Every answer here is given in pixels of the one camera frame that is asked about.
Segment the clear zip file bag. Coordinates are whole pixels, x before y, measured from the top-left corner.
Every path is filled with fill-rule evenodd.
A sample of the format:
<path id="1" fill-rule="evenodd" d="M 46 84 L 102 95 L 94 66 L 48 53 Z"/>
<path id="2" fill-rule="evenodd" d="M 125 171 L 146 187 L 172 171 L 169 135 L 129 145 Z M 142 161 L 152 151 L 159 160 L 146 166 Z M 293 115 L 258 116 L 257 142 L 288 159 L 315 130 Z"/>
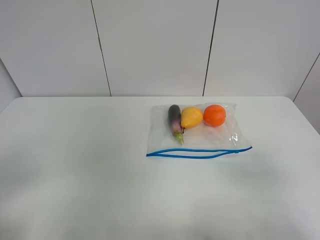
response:
<path id="1" fill-rule="evenodd" d="M 209 126 L 202 120 L 197 126 L 174 133 L 170 105 L 151 108 L 147 157 L 213 159 L 252 149 L 243 136 L 235 117 L 234 103 L 217 103 L 225 110 L 226 119 L 220 126 Z"/>

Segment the purple eggplant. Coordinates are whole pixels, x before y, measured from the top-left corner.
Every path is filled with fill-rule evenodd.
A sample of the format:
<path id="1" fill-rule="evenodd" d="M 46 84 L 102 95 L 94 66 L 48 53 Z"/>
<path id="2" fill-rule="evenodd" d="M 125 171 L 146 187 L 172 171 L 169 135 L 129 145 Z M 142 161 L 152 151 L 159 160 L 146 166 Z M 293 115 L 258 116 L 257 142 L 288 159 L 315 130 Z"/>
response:
<path id="1" fill-rule="evenodd" d="M 181 109 L 178 105 L 173 104 L 168 109 L 168 124 L 170 131 L 175 140 L 180 144 L 184 144 L 183 129 L 181 126 Z"/>

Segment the yellow pear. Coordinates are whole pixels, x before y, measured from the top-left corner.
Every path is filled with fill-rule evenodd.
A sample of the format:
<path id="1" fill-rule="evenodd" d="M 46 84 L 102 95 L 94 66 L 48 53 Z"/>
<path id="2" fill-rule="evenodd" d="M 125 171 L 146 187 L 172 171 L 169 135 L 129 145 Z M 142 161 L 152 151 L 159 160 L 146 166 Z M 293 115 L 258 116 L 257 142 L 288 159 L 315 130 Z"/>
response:
<path id="1" fill-rule="evenodd" d="M 186 107 L 181 113 L 182 132 L 198 126 L 203 121 L 203 113 L 197 107 Z"/>

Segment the orange fruit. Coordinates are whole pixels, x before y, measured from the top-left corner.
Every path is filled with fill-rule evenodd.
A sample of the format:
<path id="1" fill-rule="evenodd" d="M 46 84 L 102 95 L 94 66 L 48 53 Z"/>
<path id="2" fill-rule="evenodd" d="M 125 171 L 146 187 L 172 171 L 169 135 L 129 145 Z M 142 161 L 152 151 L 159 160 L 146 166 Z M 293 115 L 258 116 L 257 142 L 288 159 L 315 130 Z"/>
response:
<path id="1" fill-rule="evenodd" d="M 210 127 L 219 127 L 226 121 L 226 110 L 218 104 L 213 104 L 205 108 L 203 113 L 204 123 Z"/>

